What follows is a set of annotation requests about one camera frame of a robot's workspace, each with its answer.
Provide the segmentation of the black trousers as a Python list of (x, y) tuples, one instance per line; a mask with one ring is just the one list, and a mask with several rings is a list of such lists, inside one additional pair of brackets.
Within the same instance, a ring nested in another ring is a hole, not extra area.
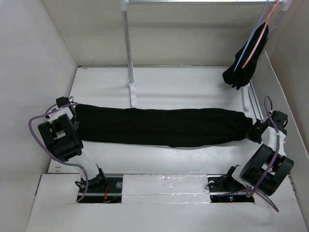
[(201, 147), (245, 139), (253, 119), (221, 108), (117, 109), (79, 104), (77, 133), (83, 141), (128, 145)]

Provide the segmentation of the blue clothes hanger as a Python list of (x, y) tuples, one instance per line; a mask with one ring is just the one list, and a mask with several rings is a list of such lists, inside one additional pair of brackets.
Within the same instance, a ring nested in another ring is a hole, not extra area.
[(245, 53), (247, 47), (249, 46), (249, 43), (250, 43), (250, 41), (251, 41), (251, 39), (252, 39), (252, 37), (253, 37), (253, 35), (254, 35), (256, 29), (258, 28), (258, 26), (260, 25), (260, 22), (262, 21), (262, 19), (263, 19), (263, 17), (264, 17), (264, 10), (265, 10), (266, 5), (267, 5), (268, 2), (269, 2), (269, 0), (266, 0), (265, 3), (264, 3), (264, 6), (263, 6), (263, 8), (262, 8), (262, 10), (261, 10), (261, 13), (260, 13), (260, 15), (259, 15), (259, 18), (258, 18), (258, 20), (257, 20), (257, 22), (256, 22), (256, 24), (255, 24), (255, 26), (254, 26), (254, 28), (253, 28), (253, 30), (252, 30), (252, 32), (251, 32), (251, 34), (250, 34), (248, 40), (247, 40), (247, 42), (246, 42), (246, 44), (245, 44), (245, 46), (244, 46), (244, 48), (243, 48), (243, 50), (242, 50), (242, 53), (241, 53), (241, 55), (240, 55), (240, 57), (239, 57), (239, 59), (238, 59), (236, 65), (235, 65), (235, 67), (234, 67), (234, 72), (235, 72), (236, 69), (238, 68), (239, 63), (240, 63), (242, 57), (244, 56), (244, 53)]

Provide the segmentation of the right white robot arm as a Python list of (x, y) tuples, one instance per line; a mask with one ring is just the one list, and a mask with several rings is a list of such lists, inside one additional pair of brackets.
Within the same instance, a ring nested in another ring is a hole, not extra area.
[(240, 175), (229, 174), (223, 178), (224, 187), (235, 190), (241, 180), (253, 187), (253, 192), (267, 196), (278, 189), (294, 166), (284, 152), (288, 116), (281, 111), (271, 111), (262, 120), (257, 120), (247, 131), (246, 139), (261, 146), (245, 164)]

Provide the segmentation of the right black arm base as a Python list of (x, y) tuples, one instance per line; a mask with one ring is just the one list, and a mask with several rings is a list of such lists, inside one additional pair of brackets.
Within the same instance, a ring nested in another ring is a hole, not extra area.
[(205, 187), (210, 193), (211, 203), (254, 203), (254, 198), (247, 198), (245, 186), (233, 178), (210, 177)]

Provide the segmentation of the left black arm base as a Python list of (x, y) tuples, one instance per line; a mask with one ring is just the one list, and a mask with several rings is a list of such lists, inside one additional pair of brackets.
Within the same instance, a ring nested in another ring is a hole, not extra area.
[(79, 191), (77, 195), (78, 203), (121, 203), (123, 174), (107, 174), (107, 182), (100, 184), (89, 184), (85, 191), (85, 181), (76, 181)]

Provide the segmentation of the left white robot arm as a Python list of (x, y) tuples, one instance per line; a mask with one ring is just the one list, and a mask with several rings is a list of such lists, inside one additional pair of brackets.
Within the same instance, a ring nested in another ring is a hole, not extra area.
[(56, 99), (56, 104), (48, 110), (46, 121), (38, 125), (38, 130), (47, 150), (65, 164), (81, 170), (82, 179), (76, 182), (81, 189), (88, 187), (104, 191), (108, 180), (103, 170), (82, 152), (84, 145), (77, 133), (74, 103), (67, 97)]

